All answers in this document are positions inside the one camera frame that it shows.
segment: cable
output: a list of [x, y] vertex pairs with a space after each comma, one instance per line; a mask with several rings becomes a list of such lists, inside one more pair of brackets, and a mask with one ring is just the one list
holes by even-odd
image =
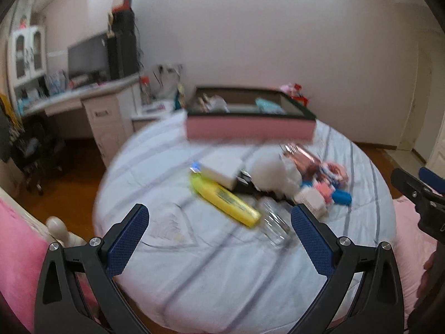
[[162, 87], [162, 83], [161, 81], [157, 78], [156, 73], [154, 72], [154, 69], [152, 70], [154, 77], [156, 78], [157, 82], [159, 83], [159, 85]]
[[142, 93], [143, 88], [142, 88], [142, 82], [141, 82], [141, 66], [144, 67], [144, 64], [142, 64], [142, 62], [141, 62], [141, 57], [143, 57], [144, 52], [142, 51], [142, 48], [141, 48], [141, 32], [139, 31], [139, 28], [137, 27], [136, 23], [134, 23], [134, 27], [136, 28], [137, 34], [139, 36], [139, 39], [136, 37], [136, 40], [137, 40], [137, 52], [136, 52], [137, 57], [136, 58], [137, 58], [137, 66], [138, 66], [137, 74], [139, 76], [139, 89]]

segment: metal screw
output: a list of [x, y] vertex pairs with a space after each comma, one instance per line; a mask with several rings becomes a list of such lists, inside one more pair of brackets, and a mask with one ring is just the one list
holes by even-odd
[[351, 240], [348, 237], [343, 236], [339, 239], [339, 241], [340, 241], [340, 245], [343, 245], [343, 246], [349, 246], [351, 244]]
[[101, 243], [101, 238], [100, 237], [93, 237], [90, 240], [90, 246], [93, 246], [93, 247], [100, 245], [100, 243]]
[[59, 243], [58, 242], [53, 242], [50, 245], [50, 251], [56, 251], [59, 248]]
[[390, 244], [389, 242], [383, 241], [383, 242], [381, 243], [381, 245], [382, 245], [382, 248], [383, 248], [384, 250], [386, 250], [386, 251], [391, 250], [391, 244]]

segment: pink box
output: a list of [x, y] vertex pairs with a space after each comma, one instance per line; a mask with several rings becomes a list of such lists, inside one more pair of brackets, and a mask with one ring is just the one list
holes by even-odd
[[[222, 97], [229, 112], [204, 112], [199, 98]], [[278, 104], [285, 114], [258, 110], [255, 99]], [[312, 141], [315, 115], [286, 94], [270, 89], [198, 87], [188, 105], [186, 130], [189, 140], [255, 139], [272, 141]]]

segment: blue gripper pad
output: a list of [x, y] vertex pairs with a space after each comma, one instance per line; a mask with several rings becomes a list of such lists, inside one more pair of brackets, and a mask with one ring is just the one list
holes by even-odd
[[136, 205], [120, 224], [116, 224], [117, 226], [121, 225], [119, 227], [121, 231], [111, 244], [106, 256], [106, 270], [109, 278], [122, 274], [147, 229], [149, 220], [150, 215], [147, 207]]
[[299, 206], [291, 211], [291, 223], [317, 272], [329, 279], [335, 271], [335, 257], [328, 243]]
[[445, 179], [431, 172], [428, 168], [422, 167], [419, 169], [419, 178], [440, 195], [445, 194]]

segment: computer monitor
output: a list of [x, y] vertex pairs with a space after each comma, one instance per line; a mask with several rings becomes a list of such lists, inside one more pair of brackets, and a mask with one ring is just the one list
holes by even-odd
[[109, 80], [107, 39], [101, 33], [68, 48], [69, 79], [89, 75], [92, 81]]

